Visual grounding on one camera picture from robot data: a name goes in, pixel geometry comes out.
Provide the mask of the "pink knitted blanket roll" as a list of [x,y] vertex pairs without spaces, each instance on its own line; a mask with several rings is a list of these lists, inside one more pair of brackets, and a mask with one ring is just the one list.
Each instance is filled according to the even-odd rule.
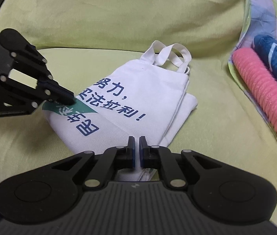
[[237,49],[232,60],[277,134],[277,80],[251,48]]

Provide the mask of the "white canvas tote bag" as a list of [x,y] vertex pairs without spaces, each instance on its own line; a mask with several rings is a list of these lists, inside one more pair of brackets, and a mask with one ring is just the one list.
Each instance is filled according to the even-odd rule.
[[74,153],[102,154],[144,136],[150,145],[168,146],[191,112],[187,93],[188,49],[154,41],[136,60],[117,68],[76,96],[71,106],[46,102],[46,120]]

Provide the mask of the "light green sofa cover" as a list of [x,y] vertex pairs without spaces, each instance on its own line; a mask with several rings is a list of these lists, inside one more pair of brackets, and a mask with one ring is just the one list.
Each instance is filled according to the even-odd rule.
[[75,93],[139,58],[155,40],[181,43],[193,57],[188,92],[198,107],[170,149],[195,150],[277,189],[277,140],[228,69],[244,10],[245,0],[5,0],[0,30],[19,31]]

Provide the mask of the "patchwork quilt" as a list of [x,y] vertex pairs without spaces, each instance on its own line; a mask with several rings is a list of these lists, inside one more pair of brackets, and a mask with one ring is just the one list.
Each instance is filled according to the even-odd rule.
[[253,103],[259,114],[262,116],[264,121],[272,130],[274,136],[277,139],[277,134],[274,131],[271,123],[268,121],[265,113],[261,107],[257,104],[257,101],[252,96],[247,85],[241,78],[238,70],[236,69],[232,55],[234,51],[240,48],[251,48],[253,49],[253,39],[258,34],[264,34],[272,36],[277,40],[277,0],[246,0],[245,1],[245,12],[243,20],[243,28],[239,38],[239,42],[235,46],[233,52],[230,55],[228,67],[230,74],[236,81],[241,90]]

